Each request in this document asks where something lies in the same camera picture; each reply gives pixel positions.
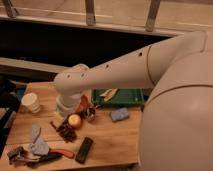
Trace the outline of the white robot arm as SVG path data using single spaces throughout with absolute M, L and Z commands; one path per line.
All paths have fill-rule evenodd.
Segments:
M 93 68 L 54 78 L 61 114 L 88 89 L 142 88 L 151 94 L 139 131 L 144 171 L 213 171 L 213 31 L 189 32 Z

